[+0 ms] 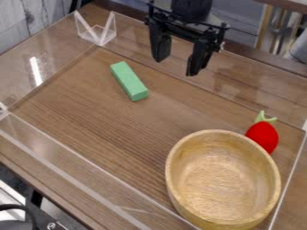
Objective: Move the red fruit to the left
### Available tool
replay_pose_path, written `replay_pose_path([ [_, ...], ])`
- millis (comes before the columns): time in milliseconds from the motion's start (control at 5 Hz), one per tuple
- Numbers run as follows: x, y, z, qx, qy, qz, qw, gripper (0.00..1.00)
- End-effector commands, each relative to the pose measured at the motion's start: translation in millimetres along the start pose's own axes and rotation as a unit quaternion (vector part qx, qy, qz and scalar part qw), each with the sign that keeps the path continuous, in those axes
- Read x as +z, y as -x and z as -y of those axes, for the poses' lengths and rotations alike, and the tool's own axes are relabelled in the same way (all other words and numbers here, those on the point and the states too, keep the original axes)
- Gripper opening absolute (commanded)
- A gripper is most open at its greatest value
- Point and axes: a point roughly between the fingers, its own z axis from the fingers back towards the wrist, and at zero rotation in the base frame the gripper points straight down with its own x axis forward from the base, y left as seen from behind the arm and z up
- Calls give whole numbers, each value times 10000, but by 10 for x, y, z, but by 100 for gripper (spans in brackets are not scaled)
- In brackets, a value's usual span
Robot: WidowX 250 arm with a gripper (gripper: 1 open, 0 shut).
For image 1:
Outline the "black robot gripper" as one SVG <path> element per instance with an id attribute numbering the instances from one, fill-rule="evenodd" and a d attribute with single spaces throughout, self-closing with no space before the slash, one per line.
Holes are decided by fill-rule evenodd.
<path id="1" fill-rule="evenodd" d="M 207 67 L 213 51 L 219 52 L 230 24 L 211 13 L 214 0 L 149 0 L 146 25 L 151 54 L 162 62 L 171 54 L 171 35 L 195 43 L 189 58 L 187 76 Z"/>

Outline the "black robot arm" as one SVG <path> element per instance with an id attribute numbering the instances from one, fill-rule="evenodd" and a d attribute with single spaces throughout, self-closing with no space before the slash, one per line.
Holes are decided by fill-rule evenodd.
<path id="1" fill-rule="evenodd" d="M 186 75 L 195 76 L 207 67 L 215 52 L 223 50 L 230 24 L 211 13 L 214 0 L 149 0 L 151 55 L 162 62 L 171 55 L 173 37 L 194 44 Z"/>

